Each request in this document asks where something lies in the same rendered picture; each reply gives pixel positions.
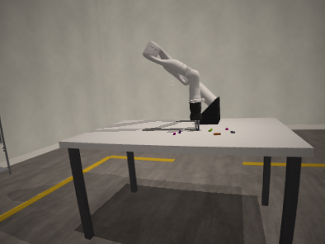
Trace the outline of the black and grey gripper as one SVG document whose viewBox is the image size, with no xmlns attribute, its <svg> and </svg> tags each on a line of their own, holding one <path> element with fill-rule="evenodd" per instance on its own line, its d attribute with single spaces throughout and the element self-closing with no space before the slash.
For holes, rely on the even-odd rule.
<svg viewBox="0 0 325 244">
<path fill-rule="evenodd" d="M 190 103 L 190 120 L 195 122 L 195 131 L 200 130 L 200 120 L 202 120 L 201 114 L 201 102 L 204 102 L 205 99 L 201 99 L 200 94 L 198 95 L 190 95 L 189 97 Z M 196 125 L 196 121 L 198 121 L 198 125 Z"/>
</svg>

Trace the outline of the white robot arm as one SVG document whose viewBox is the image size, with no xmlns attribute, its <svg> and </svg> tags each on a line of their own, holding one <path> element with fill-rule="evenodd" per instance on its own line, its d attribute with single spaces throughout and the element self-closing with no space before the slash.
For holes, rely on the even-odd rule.
<svg viewBox="0 0 325 244">
<path fill-rule="evenodd" d="M 161 59 L 157 58 L 158 55 Z M 172 59 L 156 43 L 150 41 L 143 52 L 143 56 L 150 61 L 164 66 L 164 69 L 176 77 L 183 85 L 187 86 L 189 84 L 190 95 L 200 94 L 201 98 L 205 98 L 204 103 L 207 106 L 216 98 L 216 96 L 200 82 L 200 74 L 198 71 L 187 67 L 178 60 Z"/>
</svg>

